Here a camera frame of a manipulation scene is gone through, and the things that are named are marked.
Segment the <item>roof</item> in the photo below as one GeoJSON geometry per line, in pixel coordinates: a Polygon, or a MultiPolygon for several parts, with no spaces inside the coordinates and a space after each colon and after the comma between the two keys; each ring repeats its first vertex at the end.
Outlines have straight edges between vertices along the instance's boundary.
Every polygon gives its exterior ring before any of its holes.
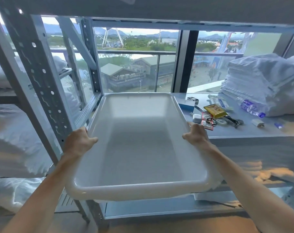
{"type": "Polygon", "coordinates": [[[108,64],[104,65],[103,67],[101,67],[101,73],[112,76],[115,73],[121,71],[122,69],[123,69],[123,67],[121,67],[121,66],[108,63],[108,64]]]}
{"type": "MultiPolygon", "coordinates": [[[[158,56],[150,56],[150,57],[142,57],[137,59],[143,60],[149,66],[157,65],[158,56]]],[[[160,64],[167,64],[175,62],[175,55],[161,55],[160,56],[160,64]]]]}

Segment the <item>hand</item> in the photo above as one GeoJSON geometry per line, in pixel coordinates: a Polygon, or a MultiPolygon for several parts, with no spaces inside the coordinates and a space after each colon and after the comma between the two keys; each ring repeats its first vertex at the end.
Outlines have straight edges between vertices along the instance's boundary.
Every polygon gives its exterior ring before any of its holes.
{"type": "Polygon", "coordinates": [[[207,148],[212,145],[204,126],[193,122],[188,122],[188,124],[191,126],[190,132],[182,135],[185,140],[197,148],[207,148]]]}
{"type": "Polygon", "coordinates": [[[83,156],[97,141],[97,137],[90,138],[87,134],[87,129],[81,127],[70,133],[66,138],[63,156],[83,156]]]}

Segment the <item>ferris wheel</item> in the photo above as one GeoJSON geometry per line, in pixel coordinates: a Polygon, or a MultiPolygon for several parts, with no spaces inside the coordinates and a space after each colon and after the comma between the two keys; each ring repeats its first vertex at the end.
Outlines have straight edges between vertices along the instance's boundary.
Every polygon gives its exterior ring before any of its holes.
{"type": "Polygon", "coordinates": [[[106,46],[107,44],[109,44],[110,46],[124,47],[123,40],[126,39],[129,35],[125,35],[125,36],[121,37],[118,28],[114,28],[117,32],[119,39],[108,39],[108,31],[110,29],[112,29],[112,28],[106,28],[104,36],[102,36],[98,33],[95,33],[97,36],[99,36],[101,39],[103,39],[102,47],[106,46]]]}

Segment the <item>forearm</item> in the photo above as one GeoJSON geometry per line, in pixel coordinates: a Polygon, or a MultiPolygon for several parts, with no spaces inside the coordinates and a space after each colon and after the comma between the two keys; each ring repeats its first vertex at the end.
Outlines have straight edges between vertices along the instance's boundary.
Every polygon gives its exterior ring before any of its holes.
{"type": "Polygon", "coordinates": [[[12,218],[2,233],[45,233],[75,160],[61,159],[12,218]]]}
{"type": "Polygon", "coordinates": [[[200,149],[211,157],[237,199],[263,233],[294,233],[294,210],[246,174],[214,145],[200,149]]]}

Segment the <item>yellow snack packet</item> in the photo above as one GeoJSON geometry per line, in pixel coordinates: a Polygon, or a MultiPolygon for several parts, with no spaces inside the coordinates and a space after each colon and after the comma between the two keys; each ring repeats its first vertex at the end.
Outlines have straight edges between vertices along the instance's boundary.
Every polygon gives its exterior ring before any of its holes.
{"type": "Polygon", "coordinates": [[[228,115],[220,106],[216,104],[204,106],[203,108],[206,109],[215,119],[228,115]]]}

